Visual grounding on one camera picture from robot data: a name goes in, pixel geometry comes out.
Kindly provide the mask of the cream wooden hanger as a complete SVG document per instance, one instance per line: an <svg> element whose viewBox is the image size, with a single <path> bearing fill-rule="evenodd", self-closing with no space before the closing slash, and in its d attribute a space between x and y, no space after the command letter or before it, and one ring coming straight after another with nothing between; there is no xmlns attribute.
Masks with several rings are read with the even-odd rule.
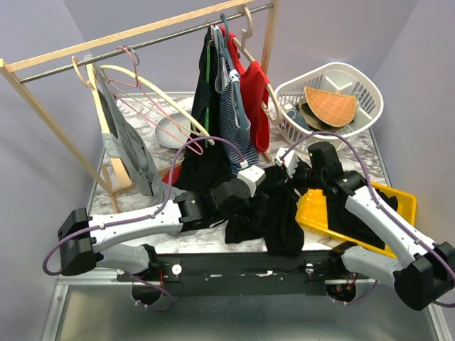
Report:
<svg viewBox="0 0 455 341"><path fill-rule="evenodd" d="M192 117L185 109L183 109L179 104L177 104L172 98L170 98L164 91L162 91L159 87L157 87L152 82L148 81L147 79L143 78L142 76L138 75L136 72L128 70L124 67L120 67L118 65L101 65L99 66L101 70L114 70L125 75L130 76L138 81L141 85L145 85L150 90L155 92L160 98L162 98L165 102L169 103L174 109L184 115L187 120L192 124L195 130L188 129L193 134L198 137L208 137L208 143L212 146L215 144L215 139L210 136L210 134L205 130L205 128L194 118Z"/></svg>

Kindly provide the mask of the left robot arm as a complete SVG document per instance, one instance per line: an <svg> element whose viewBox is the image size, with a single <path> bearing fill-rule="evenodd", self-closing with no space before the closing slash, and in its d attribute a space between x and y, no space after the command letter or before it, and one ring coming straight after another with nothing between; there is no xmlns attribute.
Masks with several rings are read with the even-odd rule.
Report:
<svg viewBox="0 0 455 341"><path fill-rule="evenodd" d="M227 220L256 189L234 178L211 190L184 192L163 205L125 213L91 217L85 208L75 209L58 230L61 274L76 276L105 267L151 280L158 264L149 256L150 247L131 247L129 241L206 229Z"/></svg>

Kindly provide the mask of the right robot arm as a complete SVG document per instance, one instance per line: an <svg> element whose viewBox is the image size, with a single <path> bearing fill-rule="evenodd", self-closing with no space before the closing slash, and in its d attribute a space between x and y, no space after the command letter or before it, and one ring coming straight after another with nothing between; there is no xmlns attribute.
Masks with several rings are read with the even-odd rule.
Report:
<svg viewBox="0 0 455 341"><path fill-rule="evenodd" d="M355 217L394 253L389 257L344 242L329 253L330 275L365 275L394 288L413 310L439 305L439 299L454 289L454 247L437 244L409 224L376 193L367 174L345 171L329 142L312 144L308 152L310 164L292 148L280 151L275 160L297 185L322 190L326 201L335 205L334 216Z"/></svg>

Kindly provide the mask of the black tank top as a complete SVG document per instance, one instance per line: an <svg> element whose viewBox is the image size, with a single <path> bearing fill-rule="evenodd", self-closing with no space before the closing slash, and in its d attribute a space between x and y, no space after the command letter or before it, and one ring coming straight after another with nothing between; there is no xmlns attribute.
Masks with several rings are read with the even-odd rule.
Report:
<svg viewBox="0 0 455 341"><path fill-rule="evenodd" d="M272 256L296 257L304 245L304 231L295 220L299 196L278 166L266 168L265 175L257 194L230 216L225 243L263 239Z"/></svg>

